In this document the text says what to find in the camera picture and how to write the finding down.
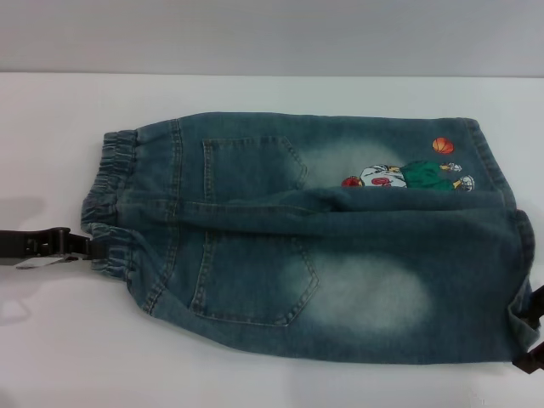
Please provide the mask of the blue denim shorts cartoon print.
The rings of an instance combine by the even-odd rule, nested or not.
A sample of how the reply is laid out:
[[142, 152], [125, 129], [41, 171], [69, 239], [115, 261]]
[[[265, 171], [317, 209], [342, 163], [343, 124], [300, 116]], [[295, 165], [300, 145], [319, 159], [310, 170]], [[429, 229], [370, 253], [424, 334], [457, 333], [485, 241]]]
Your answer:
[[104, 137], [82, 229], [148, 315], [252, 353], [510, 361], [535, 237], [478, 123], [205, 113]]

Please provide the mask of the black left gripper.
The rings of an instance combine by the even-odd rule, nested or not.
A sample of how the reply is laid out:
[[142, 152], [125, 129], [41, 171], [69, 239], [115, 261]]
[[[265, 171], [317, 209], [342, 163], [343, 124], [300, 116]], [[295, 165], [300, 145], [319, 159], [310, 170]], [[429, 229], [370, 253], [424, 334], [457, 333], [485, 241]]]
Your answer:
[[68, 253], [83, 260], [105, 258], [103, 242], [70, 232], [63, 227], [38, 231], [0, 230], [0, 266], [35, 269], [63, 262]]

